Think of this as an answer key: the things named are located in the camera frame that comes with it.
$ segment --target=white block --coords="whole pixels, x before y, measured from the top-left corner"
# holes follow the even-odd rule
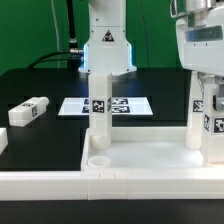
[[[111,99],[111,74],[92,73],[89,75],[90,142],[94,149],[106,149],[111,145]]]
[[[3,150],[7,145],[8,145],[8,138],[6,128],[0,128],[0,154],[3,152]]]
[[[82,172],[1,172],[0,201],[87,200]]]
[[[8,112],[10,125],[24,127],[46,112],[48,104],[49,100],[46,97],[33,97],[25,101]]]
[[[88,199],[127,199],[127,175],[122,171],[88,172]]]
[[[128,172],[128,199],[224,198],[223,169],[164,169]]]

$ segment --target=black cable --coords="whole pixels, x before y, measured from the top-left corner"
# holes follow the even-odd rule
[[[75,33],[75,20],[74,20],[74,10],[72,0],[66,0],[67,10],[68,10],[68,25],[69,25],[69,35],[70,35],[70,48],[78,48],[78,43],[76,41],[76,33]]]
[[[147,28],[146,28],[146,21],[145,21],[145,14],[144,14],[144,10],[143,10],[142,0],[139,0],[139,3],[140,3],[141,13],[142,13],[142,21],[143,21],[144,32],[145,32],[147,62],[148,62],[148,67],[150,67],[149,40],[148,40],[148,32],[147,32]]]
[[[52,62],[52,61],[80,61],[80,58],[62,58],[62,59],[49,59],[49,60],[40,60],[36,63],[32,63],[32,67],[29,67],[30,69],[34,68],[37,64],[43,63],[43,62]]]
[[[39,61],[42,61],[46,58],[53,57],[53,56],[56,56],[56,55],[61,55],[61,54],[70,54],[70,51],[57,51],[57,52],[53,52],[53,53],[50,53],[50,54],[46,54],[46,55],[38,58],[36,61],[34,61],[32,64],[30,64],[27,68],[33,68],[36,64],[39,63]]]

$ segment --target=white post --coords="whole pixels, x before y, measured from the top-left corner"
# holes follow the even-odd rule
[[[200,149],[201,147],[203,96],[197,74],[196,71],[193,71],[191,75],[188,107],[186,146],[190,149]]]
[[[89,125],[91,146],[106,149],[111,146],[112,76],[110,73],[89,75]]]

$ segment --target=black table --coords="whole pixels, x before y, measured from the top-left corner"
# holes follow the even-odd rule
[[[139,69],[113,82],[114,97],[147,97],[153,116],[113,117],[114,126],[186,125],[190,72]],[[47,112],[24,128],[10,127],[8,110],[46,96]],[[0,77],[0,127],[9,145],[0,171],[78,171],[88,118],[58,117],[64,97],[88,97],[88,81],[65,69],[17,69]],[[223,223],[223,200],[106,200],[0,202],[0,224],[16,223]]]
[[[136,77],[113,82],[114,97],[147,97],[153,116],[114,116],[113,126],[186,125],[189,71],[139,69]],[[31,97],[46,96],[47,112],[26,127],[10,127],[8,110]],[[88,117],[58,116],[65,97],[88,97],[88,80],[58,69],[17,69],[0,77],[0,127],[9,145],[0,171],[80,170]]]

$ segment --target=circular hole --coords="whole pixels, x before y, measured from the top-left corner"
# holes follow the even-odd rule
[[[106,168],[111,164],[111,160],[106,156],[93,156],[88,160],[88,166],[93,168]]]

